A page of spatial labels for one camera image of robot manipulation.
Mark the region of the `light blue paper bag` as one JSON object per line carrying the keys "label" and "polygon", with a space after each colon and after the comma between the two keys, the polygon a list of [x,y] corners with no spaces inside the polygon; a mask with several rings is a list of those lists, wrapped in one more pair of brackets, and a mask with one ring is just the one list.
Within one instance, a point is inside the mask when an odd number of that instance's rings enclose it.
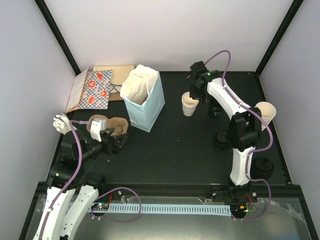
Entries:
{"label": "light blue paper bag", "polygon": [[165,105],[160,72],[139,64],[123,82],[120,96],[131,125],[149,133]]}

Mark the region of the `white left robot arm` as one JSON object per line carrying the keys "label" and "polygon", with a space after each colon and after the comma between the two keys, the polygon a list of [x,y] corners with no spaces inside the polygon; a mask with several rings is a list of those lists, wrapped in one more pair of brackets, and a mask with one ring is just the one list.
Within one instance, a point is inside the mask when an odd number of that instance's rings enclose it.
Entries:
{"label": "white left robot arm", "polygon": [[35,240],[72,240],[89,206],[108,192],[106,179],[86,175],[84,162],[100,154],[119,154],[127,141],[126,130],[109,128],[101,140],[90,139],[80,130],[64,134],[58,161],[50,168],[44,210]]}

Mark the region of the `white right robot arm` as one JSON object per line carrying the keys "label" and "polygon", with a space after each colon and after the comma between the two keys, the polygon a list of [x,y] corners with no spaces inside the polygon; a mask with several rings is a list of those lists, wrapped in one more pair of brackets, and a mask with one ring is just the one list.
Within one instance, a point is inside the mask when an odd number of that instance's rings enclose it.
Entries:
{"label": "white right robot arm", "polygon": [[261,111],[244,103],[217,71],[209,71],[202,61],[190,66],[195,84],[190,87],[190,97],[203,103],[210,100],[213,105],[222,108],[230,122],[226,139],[233,150],[232,170],[226,190],[228,198],[240,201],[249,191],[251,183],[251,152],[256,149],[260,139],[262,123],[257,118]]}

